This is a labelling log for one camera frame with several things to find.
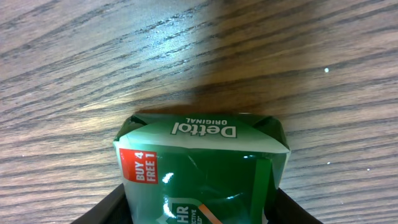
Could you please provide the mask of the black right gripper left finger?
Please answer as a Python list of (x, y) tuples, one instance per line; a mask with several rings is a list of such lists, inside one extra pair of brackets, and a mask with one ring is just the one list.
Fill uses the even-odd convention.
[(132, 224), (132, 217), (123, 184), (72, 224)]

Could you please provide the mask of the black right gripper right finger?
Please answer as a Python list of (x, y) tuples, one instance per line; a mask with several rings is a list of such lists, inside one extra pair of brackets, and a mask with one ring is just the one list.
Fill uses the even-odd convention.
[(271, 208), (264, 212), (271, 224), (323, 224), (309, 214), (283, 190), (278, 189)]

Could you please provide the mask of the green Dettol soap pack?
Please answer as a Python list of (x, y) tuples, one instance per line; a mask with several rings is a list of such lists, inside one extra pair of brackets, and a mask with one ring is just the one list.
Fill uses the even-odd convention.
[(113, 145), (134, 223), (268, 223), (290, 156), (255, 114), (135, 114)]

